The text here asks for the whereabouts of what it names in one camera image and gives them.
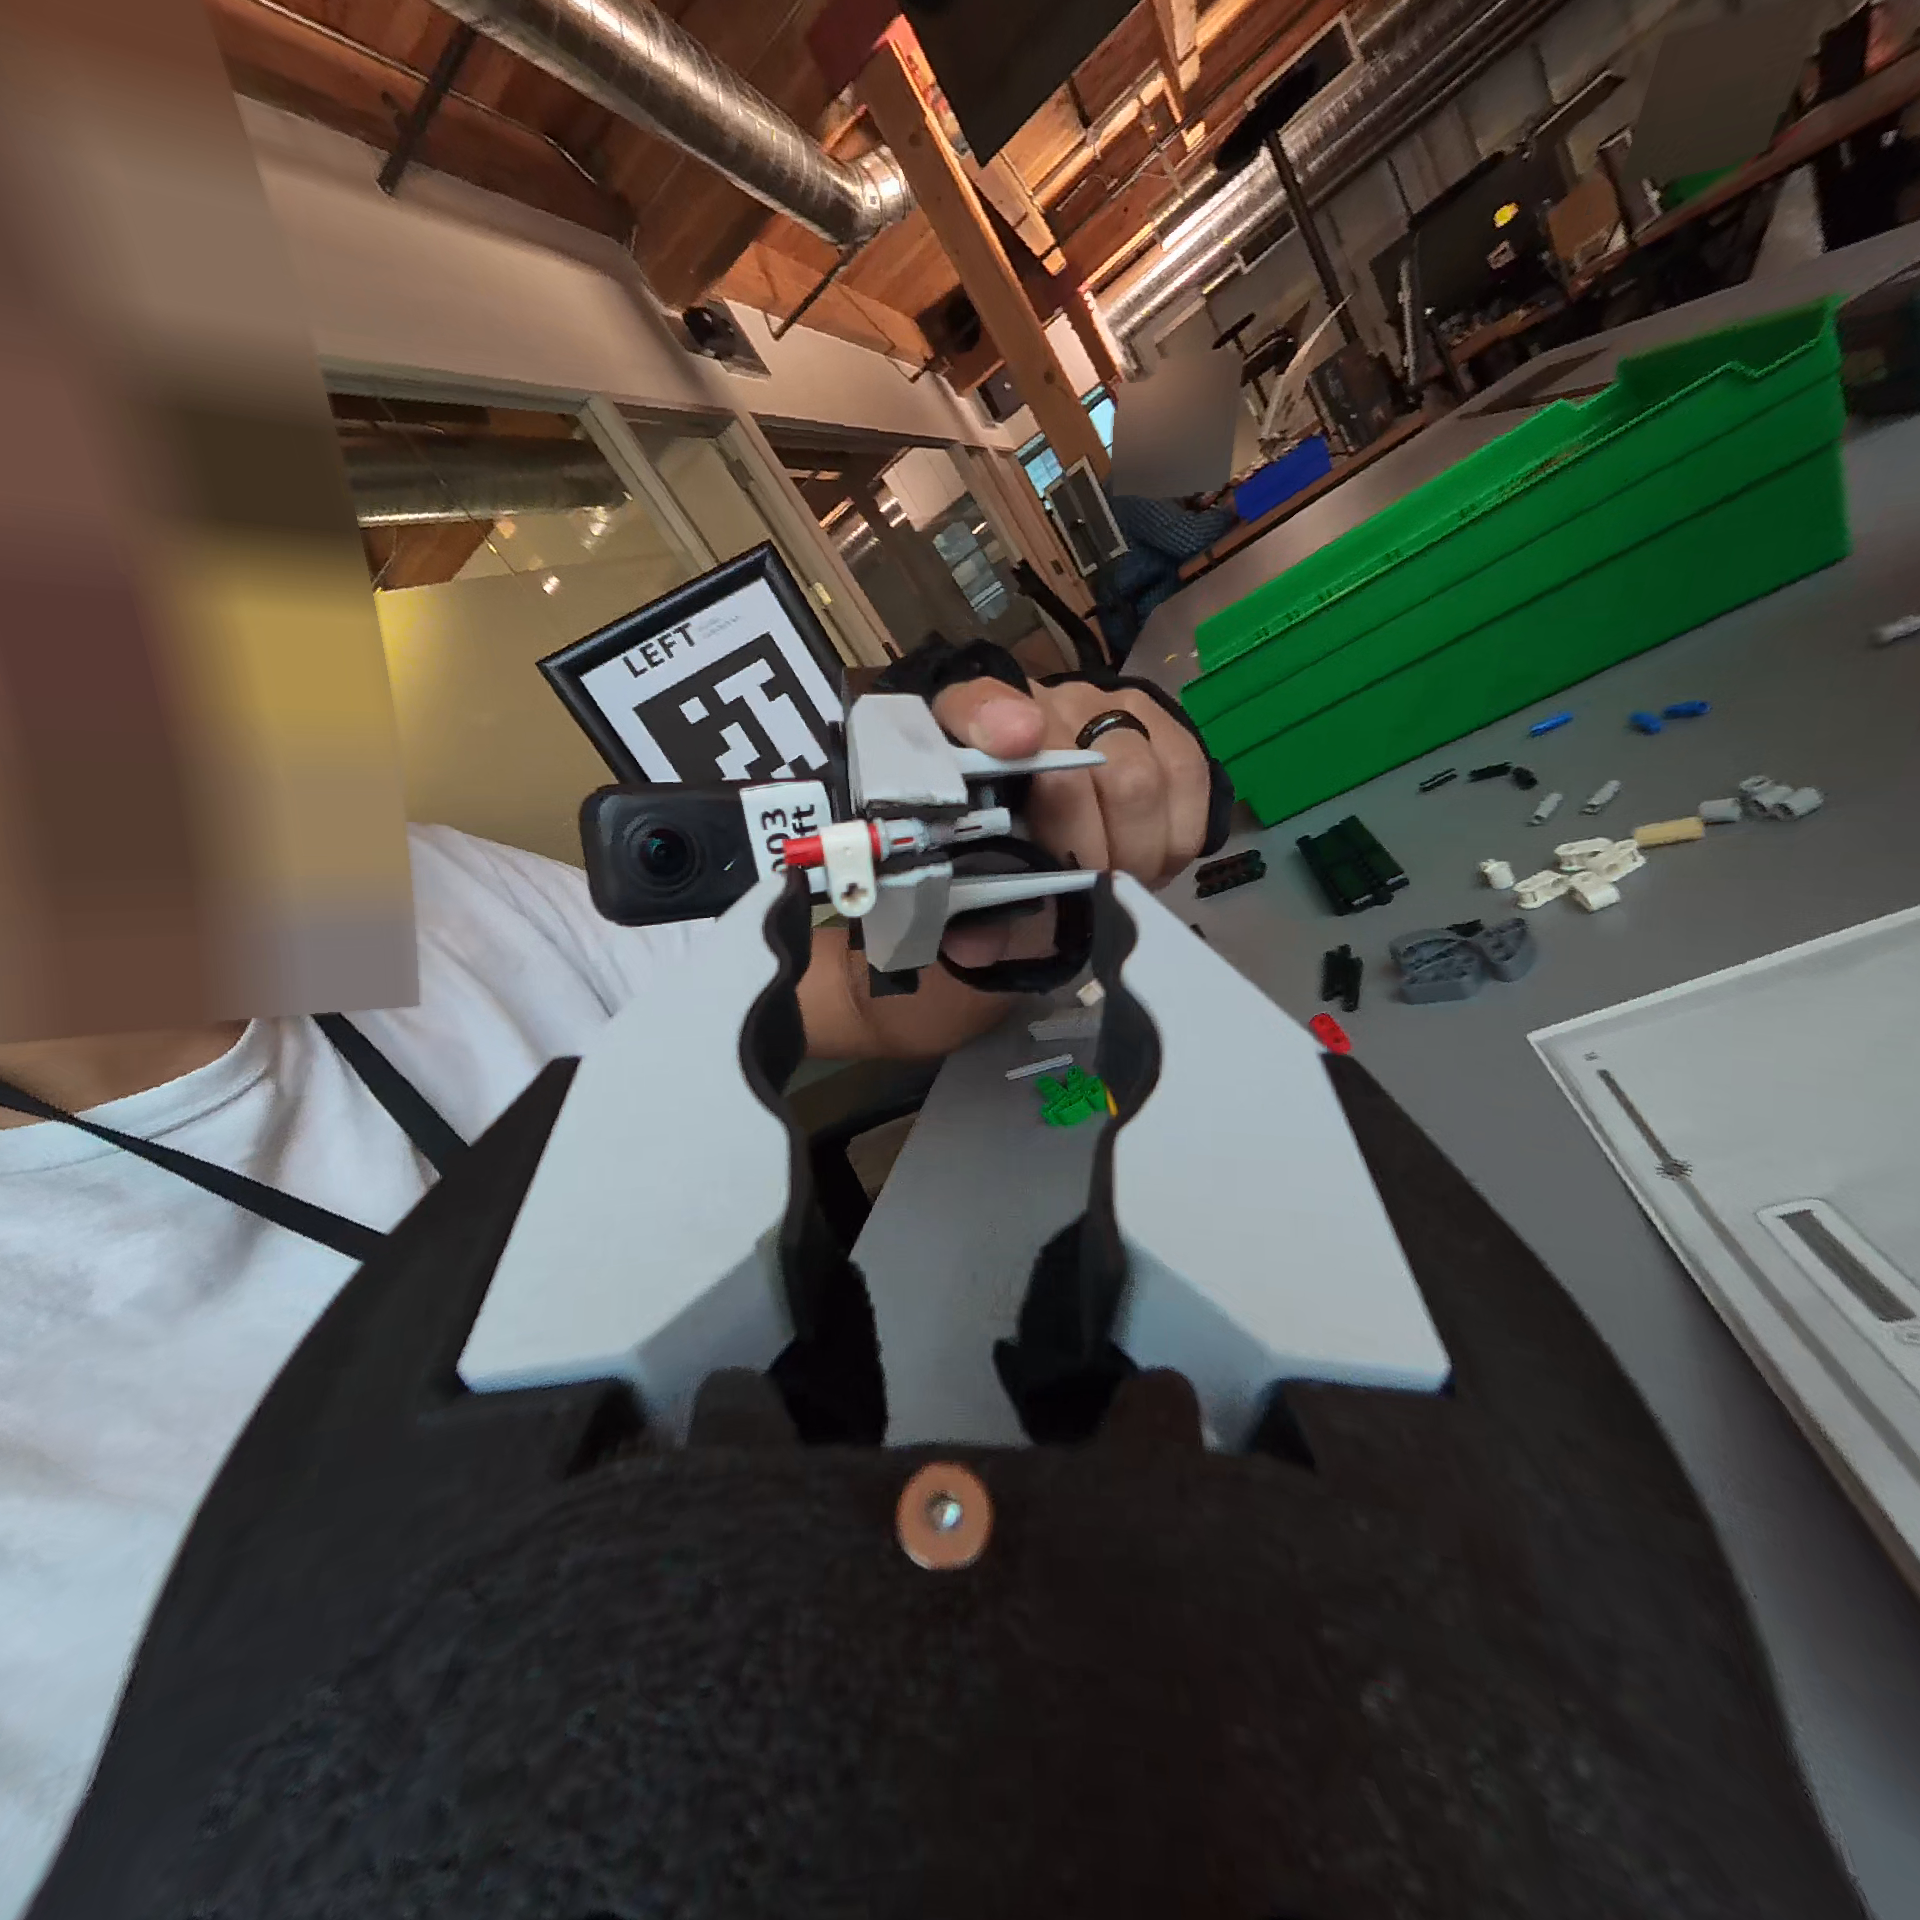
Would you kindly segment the black desk monitor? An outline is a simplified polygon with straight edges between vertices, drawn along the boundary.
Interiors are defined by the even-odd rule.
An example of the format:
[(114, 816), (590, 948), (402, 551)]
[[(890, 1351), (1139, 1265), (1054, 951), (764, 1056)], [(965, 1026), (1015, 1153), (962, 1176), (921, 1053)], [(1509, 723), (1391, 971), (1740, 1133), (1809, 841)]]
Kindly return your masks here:
[(1569, 185), (1555, 148), (1501, 152), (1413, 218), (1413, 280), (1433, 325), (1499, 317), (1562, 287), (1545, 216)]

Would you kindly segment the green plastic bin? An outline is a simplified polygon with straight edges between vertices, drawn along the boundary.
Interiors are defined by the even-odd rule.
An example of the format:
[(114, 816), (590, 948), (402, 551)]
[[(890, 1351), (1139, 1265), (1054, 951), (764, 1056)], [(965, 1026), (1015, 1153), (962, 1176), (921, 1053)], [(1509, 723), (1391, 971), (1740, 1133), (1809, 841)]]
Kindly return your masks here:
[(1196, 631), (1186, 715), (1262, 825), (1851, 551), (1844, 295), (1626, 356)]

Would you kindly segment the red white lego axle assembly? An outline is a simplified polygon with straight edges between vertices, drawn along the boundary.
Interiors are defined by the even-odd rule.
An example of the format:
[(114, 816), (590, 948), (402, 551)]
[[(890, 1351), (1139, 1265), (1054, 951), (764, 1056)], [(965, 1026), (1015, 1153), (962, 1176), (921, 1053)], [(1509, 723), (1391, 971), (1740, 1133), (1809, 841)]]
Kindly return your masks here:
[(945, 864), (953, 852), (1007, 834), (1007, 808), (975, 808), (946, 823), (905, 816), (862, 816), (811, 834), (789, 834), (773, 852), (770, 876), (798, 874), (811, 895), (843, 919), (865, 919), (881, 898), (881, 877), (916, 864)]

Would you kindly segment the dark grey lego panel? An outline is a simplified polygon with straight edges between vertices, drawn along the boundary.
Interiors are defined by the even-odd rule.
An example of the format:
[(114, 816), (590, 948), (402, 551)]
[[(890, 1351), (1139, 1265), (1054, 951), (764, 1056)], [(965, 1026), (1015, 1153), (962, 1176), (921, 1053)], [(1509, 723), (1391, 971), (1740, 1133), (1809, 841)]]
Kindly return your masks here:
[(1525, 919), (1460, 922), (1419, 928), (1387, 947), (1398, 996), (1411, 1005), (1468, 1001), (1489, 981), (1513, 986), (1539, 963)]

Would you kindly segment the blue storage bin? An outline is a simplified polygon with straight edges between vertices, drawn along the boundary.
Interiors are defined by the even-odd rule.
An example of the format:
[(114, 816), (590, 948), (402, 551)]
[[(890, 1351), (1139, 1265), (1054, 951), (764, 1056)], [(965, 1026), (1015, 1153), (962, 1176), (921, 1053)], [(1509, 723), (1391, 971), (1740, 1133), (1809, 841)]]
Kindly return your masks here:
[(1326, 434), (1294, 442), (1274, 460), (1251, 471), (1233, 491), (1233, 507), (1242, 521), (1257, 521), (1333, 473), (1333, 450)]

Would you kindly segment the lego instruction booklet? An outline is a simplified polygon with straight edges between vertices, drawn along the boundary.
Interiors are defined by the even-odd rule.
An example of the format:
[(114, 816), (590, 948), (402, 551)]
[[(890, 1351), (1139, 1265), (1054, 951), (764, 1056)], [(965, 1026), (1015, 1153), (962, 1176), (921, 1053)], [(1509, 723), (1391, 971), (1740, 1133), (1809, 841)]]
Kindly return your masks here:
[(1918, 909), (1530, 1042), (1918, 1587)]

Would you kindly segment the dark green lego block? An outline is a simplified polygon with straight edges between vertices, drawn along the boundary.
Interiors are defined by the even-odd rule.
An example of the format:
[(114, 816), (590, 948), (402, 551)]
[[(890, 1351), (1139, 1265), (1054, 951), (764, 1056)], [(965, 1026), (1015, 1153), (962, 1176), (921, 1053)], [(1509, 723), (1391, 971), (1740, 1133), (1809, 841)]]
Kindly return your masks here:
[(1407, 876), (1375, 834), (1350, 813), (1330, 827), (1300, 834), (1297, 851), (1338, 916), (1391, 905), (1407, 890)]

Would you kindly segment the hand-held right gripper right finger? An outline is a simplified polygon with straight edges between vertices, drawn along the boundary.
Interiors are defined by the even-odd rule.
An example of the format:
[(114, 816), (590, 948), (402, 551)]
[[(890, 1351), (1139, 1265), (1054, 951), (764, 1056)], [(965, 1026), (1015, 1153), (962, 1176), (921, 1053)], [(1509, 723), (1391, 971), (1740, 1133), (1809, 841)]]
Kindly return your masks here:
[(1105, 876), (1091, 916), (1113, 1111), (995, 1349), (1025, 1437), (1087, 1441), (1147, 1371), (1189, 1383), (1206, 1444), (1252, 1444), (1300, 1383), (1444, 1393), (1338, 1059), (1137, 880)]

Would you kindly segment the metal ventilation duct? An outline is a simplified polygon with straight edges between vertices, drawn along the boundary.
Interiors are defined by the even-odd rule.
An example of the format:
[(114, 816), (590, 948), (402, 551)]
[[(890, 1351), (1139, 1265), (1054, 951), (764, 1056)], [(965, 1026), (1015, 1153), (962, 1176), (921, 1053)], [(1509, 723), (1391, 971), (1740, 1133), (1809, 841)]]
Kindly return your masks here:
[[(1307, 115), (1286, 130), (1292, 161), (1313, 220), (1334, 268), (1345, 272), (1363, 250), (1379, 250), (1406, 231), (1415, 210), (1433, 202), (1481, 161), (1481, 139), (1457, 87), (1436, 98), (1379, 101), (1370, 112)], [(1297, 234), (1292, 207), (1270, 157), (1257, 157), (1223, 185), (1173, 237), (1105, 297), (1102, 317), (1122, 339), (1153, 329), (1164, 315), (1249, 272)]]
[(444, 10), (828, 245), (865, 250), (916, 208), (915, 188), (890, 152), (830, 155), (654, 4), (445, 2)]

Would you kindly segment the black framed marker sign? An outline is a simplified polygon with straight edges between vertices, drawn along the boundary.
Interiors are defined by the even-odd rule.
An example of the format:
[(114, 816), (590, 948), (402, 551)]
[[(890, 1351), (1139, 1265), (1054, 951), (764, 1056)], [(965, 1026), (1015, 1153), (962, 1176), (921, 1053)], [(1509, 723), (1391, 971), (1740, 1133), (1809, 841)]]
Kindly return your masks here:
[(540, 661), (619, 785), (833, 779), (846, 666), (767, 543)]

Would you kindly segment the person's left hand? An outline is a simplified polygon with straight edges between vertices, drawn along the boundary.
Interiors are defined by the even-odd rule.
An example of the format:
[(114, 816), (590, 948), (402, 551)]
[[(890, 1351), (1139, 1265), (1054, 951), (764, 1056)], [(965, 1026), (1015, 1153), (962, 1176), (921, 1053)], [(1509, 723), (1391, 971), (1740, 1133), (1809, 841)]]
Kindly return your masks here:
[[(1211, 837), (1213, 779), (1202, 741), (1145, 683), (1054, 679), (1011, 688), (969, 679), (942, 688), (931, 709), (942, 731), (997, 760), (1073, 751), (1106, 714), (1127, 727), (1094, 735), (1105, 762), (1093, 770), (1038, 775), (1025, 805), (1029, 837), (1051, 858), (1097, 874), (1130, 874), (1159, 892), (1196, 863)], [(799, 984), (799, 1019), (814, 1063), (937, 1060), (989, 1034), (1012, 988), (982, 988), (972, 975), (1050, 963), (1058, 956), (1058, 907), (1041, 904), (1011, 919), (953, 927), (945, 959), (910, 995), (874, 996), (865, 956), (842, 928), (811, 936)]]

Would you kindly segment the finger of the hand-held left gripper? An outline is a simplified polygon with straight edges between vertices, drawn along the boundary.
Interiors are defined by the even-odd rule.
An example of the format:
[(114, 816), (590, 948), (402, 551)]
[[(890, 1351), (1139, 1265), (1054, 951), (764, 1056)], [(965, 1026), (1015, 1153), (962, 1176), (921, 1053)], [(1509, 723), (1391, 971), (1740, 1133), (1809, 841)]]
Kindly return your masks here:
[(1078, 897), (1097, 887), (1094, 872), (908, 869), (875, 877), (875, 900), (859, 916), (862, 947), (881, 975), (931, 968), (949, 922)]
[(975, 793), (1011, 785), (1091, 773), (1097, 751), (998, 760), (958, 748), (919, 698), (858, 698), (847, 709), (847, 795), (862, 818), (946, 820), (975, 805)]

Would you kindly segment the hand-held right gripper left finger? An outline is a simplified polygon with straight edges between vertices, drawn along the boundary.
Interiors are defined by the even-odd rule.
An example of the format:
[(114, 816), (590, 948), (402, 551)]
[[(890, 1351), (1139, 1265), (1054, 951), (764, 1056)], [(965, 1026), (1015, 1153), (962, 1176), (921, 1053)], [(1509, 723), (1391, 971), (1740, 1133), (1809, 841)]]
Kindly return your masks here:
[(588, 1048), (471, 1322), (471, 1393), (613, 1380), (678, 1442), (708, 1376), (754, 1371), (802, 1437), (885, 1437), (874, 1300), (785, 1096), (810, 940), (805, 880), (761, 880)]

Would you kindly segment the wooden support post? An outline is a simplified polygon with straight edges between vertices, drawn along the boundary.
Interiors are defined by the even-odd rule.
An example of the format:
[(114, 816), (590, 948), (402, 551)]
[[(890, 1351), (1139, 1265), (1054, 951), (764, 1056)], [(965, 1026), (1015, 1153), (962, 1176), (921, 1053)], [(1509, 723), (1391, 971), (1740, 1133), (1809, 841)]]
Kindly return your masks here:
[(982, 329), (991, 337), (1020, 400), (1031, 409), (1063, 468), (1085, 465), (1094, 481), (1106, 481), (1111, 460), (1094, 424), (1029, 303), (1015, 260), (927, 106), (897, 29), (874, 47), (858, 90), (875, 130), (899, 157)]

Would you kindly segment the cluster of white lego connectors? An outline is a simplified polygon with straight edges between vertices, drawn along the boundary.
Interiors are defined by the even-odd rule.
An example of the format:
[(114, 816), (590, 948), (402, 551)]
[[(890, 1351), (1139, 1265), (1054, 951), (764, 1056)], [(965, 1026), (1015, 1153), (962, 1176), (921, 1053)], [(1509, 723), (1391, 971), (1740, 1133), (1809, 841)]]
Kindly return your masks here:
[(1501, 895), (1525, 915), (1564, 898), (1598, 915), (1619, 905), (1622, 883), (1643, 867), (1645, 852), (1634, 839), (1587, 839), (1564, 843), (1549, 867), (1526, 876), (1499, 858), (1481, 860), (1474, 872), (1489, 892)]

